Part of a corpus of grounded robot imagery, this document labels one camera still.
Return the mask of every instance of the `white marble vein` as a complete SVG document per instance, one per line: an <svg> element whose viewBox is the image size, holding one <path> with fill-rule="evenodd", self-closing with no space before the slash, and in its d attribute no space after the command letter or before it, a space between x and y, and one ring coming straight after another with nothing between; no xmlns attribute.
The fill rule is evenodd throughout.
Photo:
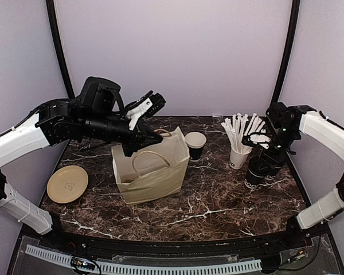
<svg viewBox="0 0 344 275"><path fill-rule="evenodd" d="M99 155L95 155L95 156L82 156L82 155L78 155L76 153L73 153L74 156L79 156L80 158L78 159L64 159L61 162L75 162L77 160L81 160L81 159L94 159L94 158L98 158L99 156L111 156L112 153L109 154L99 154Z"/></svg>
<svg viewBox="0 0 344 275"><path fill-rule="evenodd" d="M206 215L208 215L208 214L219 213L219 212L226 212L226 211L232 211L232 210L237 210L237 209L235 209L235 208L228 208L228 209L221 209L221 210L214 210L214 211L211 211L211 210L208 209L203 214L186 216L185 218L179 219L178 221L170 222L170 223L167 223L165 225L160 225L160 226L175 225L176 223L184 222L184 221L187 221L187 220L192 219L192 218L200 218L200 217L206 218Z"/></svg>
<svg viewBox="0 0 344 275"><path fill-rule="evenodd" d="M115 238L115 239L119 239L122 235L118 235L118 236L114 236L114 235L111 235L111 234L107 234L107 233L103 233L101 231L98 231L96 229L94 229L94 227L89 227L89 226L84 226L84 225L81 225L79 222L77 221L67 221L67 220L62 220L63 222L67 222L67 223L72 223L73 225L77 225L79 228L78 229L86 229L86 230L90 230L91 232L93 233L99 233L99 234L102 234L104 236L108 236L110 238Z"/></svg>
<svg viewBox="0 0 344 275"><path fill-rule="evenodd" d="M188 165L188 167L190 167L190 168L196 168L196 169L200 169L200 168L209 168L209 169L218 171L218 169L215 169L215 168L213 168L213 167L211 167L211 166L212 166L211 163L208 163L207 165L204 165L204 166L196 166L196 165L190 166L190 165Z"/></svg>
<svg viewBox="0 0 344 275"><path fill-rule="evenodd" d="M190 199L189 199L189 198L187 198L187 203L189 204L189 207L190 207L190 209L189 209L189 213L191 214L191 213L193 212L193 208L194 208L194 206L193 206L193 205L191 205L191 203L190 203Z"/></svg>
<svg viewBox="0 0 344 275"><path fill-rule="evenodd" d="M288 180L288 179L281 179L281 180L278 180L277 182L273 182L273 183L261 183L261 184L259 184L259 185L261 185L261 186L270 186L270 188L271 188L271 187L273 187L274 185L276 185L277 183L279 183L279 182L284 182L285 180Z"/></svg>
<svg viewBox="0 0 344 275"><path fill-rule="evenodd" d="M249 236L255 236L254 234L252 234L251 232L245 232L243 230L240 229L240 231L243 233L243 234L246 234L246 235L249 235Z"/></svg>

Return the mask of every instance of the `marble table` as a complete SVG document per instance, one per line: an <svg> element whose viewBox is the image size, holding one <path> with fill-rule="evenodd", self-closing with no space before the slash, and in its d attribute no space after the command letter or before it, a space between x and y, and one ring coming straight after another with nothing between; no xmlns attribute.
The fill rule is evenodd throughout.
<svg viewBox="0 0 344 275"><path fill-rule="evenodd" d="M241 170L229 167L230 146L213 117L153 117L153 128L200 131L207 137L202 159L189 163L181 192L137 206L127 206L112 169L112 144L89 151L97 140L70 142L58 168L78 165L89 175L88 188L78 200L61 205L44 195L41 207L58 214L71 233L132 241L212 241L283 231L287 219L305 202L285 166L273 180L255 190L244 186Z"/></svg>

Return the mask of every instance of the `plate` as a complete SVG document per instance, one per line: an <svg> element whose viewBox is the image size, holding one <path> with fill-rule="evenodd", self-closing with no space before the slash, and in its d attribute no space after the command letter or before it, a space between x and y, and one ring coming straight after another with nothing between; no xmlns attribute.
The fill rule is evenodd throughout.
<svg viewBox="0 0 344 275"><path fill-rule="evenodd" d="M57 203L78 199L87 189L88 174L83 168L70 165L57 170L47 184L47 194Z"/></svg>

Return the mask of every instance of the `paper bag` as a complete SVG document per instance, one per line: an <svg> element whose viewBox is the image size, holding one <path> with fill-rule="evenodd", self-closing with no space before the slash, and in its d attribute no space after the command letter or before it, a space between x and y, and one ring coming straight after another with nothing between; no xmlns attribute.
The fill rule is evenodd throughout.
<svg viewBox="0 0 344 275"><path fill-rule="evenodd" d="M153 201L181 190L189 149L179 127L163 141L125 157L122 146L112 148L116 184L126 204Z"/></svg>

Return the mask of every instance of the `white paper straw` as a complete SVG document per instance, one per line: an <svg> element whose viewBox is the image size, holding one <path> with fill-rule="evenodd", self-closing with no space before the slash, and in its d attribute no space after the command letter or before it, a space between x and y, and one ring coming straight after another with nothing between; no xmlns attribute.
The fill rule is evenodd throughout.
<svg viewBox="0 0 344 275"><path fill-rule="evenodd" d="M265 122L262 121L261 124L256 128L255 132L260 132L261 129L263 129L264 125L265 125Z"/></svg>
<svg viewBox="0 0 344 275"><path fill-rule="evenodd" d="M234 131L236 133L236 145L237 145L237 150L238 150L238 146L239 146L239 132L240 132L240 123L241 123L241 114L238 113L237 114L237 120L235 121L235 128Z"/></svg>
<svg viewBox="0 0 344 275"><path fill-rule="evenodd" d="M242 144L242 138L243 138L243 134L245 131L245 125L246 125L246 121L247 121L247 115L243 116L241 119L241 128L240 128L240 132L239 132L239 152L243 153L243 144Z"/></svg>
<svg viewBox="0 0 344 275"><path fill-rule="evenodd" d="M257 120L257 126L259 126L260 123L263 122L263 120L262 120L259 116L258 116L258 118L259 118L259 119Z"/></svg>
<svg viewBox="0 0 344 275"><path fill-rule="evenodd" d="M236 128L236 115L232 116L232 127L231 129L235 129Z"/></svg>
<svg viewBox="0 0 344 275"><path fill-rule="evenodd" d="M247 129L245 131L245 134L244 134L245 136L247 136L248 132L250 131L250 128L251 128L252 123L253 123L256 116L257 116L257 113L253 113L252 118L251 118L250 122L248 123Z"/></svg>
<svg viewBox="0 0 344 275"><path fill-rule="evenodd" d="M248 132L248 134L255 132L255 130L256 130L256 128L257 128L257 122L258 122L258 121L259 121L259 117L256 116L255 119L254 119L254 121L253 121L253 123L252 123L251 129L250 129L250 131Z"/></svg>
<svg viewBox="0 0 344 275"><path fill-rule="evenodd" d="M224 128L224 130L228 136L229 142L232 144L233 143L233 136L232 136L231 131L228 129L226 122L222 122L221 125L223 126L223 128Z"/></svg>
<svg viewBox="0 0 344 275"><path fill-rule="evenodd" d="M233 143L231 144L231 147L232 147L235 151L237 151L237 137L236 137L236 131L235 131L234 129L232 129L231 133L232 133L232 136L233 136L233 138L232 138Z"/></svg>

